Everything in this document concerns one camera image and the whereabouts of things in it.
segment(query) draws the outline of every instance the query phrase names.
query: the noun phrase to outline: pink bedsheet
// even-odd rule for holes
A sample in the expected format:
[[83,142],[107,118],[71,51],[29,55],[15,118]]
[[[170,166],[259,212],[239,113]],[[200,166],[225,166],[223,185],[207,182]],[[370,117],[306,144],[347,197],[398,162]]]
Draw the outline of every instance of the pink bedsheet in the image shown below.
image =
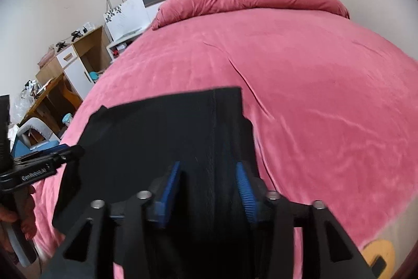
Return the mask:
[[[359,247],[417,192],[417,63],[319,10],[244,9],[147,31],[94,86],[63,142],[75,144],[101,105],[223,86],[242,87],[268,186],[325,201]],[[62,172],[36,186],[36,242],[48,255],[61,241],[51,221]]]

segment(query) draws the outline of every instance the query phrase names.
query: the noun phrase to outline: silver bolt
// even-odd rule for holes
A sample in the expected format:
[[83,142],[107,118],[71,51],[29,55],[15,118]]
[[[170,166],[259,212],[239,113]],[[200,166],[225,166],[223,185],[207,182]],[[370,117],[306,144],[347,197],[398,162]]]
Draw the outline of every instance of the silver bolt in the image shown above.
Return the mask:
[[151,197],[150,191],[140,191],[136,196],[138,199],[149,199]]
[[103,200],[95,200],[91,202],[91,207],[93,208],[102,208],[105,205]]
[[324,209],[327,206],[325,206],[325,204],[321,201],[321,200],[316,200],[312,203],[312,206],[314,206],[316,209]]
[[280,194],[277,193],[276,191],[268,191],[266,194],[267,199],[269,200],[279,200],[280,199]]

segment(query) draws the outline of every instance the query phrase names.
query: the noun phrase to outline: drawer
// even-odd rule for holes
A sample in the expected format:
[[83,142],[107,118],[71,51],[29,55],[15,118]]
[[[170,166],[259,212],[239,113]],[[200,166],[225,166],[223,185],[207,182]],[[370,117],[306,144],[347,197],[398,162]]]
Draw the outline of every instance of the drawer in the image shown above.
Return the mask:
[[72,45],[67,47],[66,49],[62,50],[57,56],[57,60],[61,67],[64,69],[67,65],[69,65],[73,60],[77,59],[77,54]]

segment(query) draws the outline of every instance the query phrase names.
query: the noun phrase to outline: blue chair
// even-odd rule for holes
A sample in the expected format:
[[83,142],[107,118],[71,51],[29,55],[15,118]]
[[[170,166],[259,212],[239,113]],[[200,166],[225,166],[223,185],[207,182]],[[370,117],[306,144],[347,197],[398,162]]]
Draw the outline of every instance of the blue chair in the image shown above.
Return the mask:
[[[34,129],[44,137],[44,141],[31,145],[29,138],[24,135],[28,130]],[[29,154],[33,151],[45,150],[59,145],[61,140],[52,132],[52,130],[36,117],[30,118],[25,124],[23,124],[15,139],[15,144],[12,150],[12,156],[18,158]]]

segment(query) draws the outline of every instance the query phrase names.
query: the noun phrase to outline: folded black garment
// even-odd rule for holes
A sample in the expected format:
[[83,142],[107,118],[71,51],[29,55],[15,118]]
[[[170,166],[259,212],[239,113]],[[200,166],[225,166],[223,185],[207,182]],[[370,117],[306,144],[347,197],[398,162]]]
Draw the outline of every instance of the folded black garment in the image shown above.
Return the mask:
[[[189,259],[189,270],[200,278],[249,277],[242,262],[252,261],[250,235],[235,170],[238,161],[247,161],[257,176],[258,170],[239,88],[101,107],[78,144],[85,155],[78,164],[67,165],[54,212],[53,226],[60,232],[68,233],[91,201],[127,200],[179,161],[176,202],[181,203],[168,233],[180,255]],[[118,236],[115,261],[120,264]]]

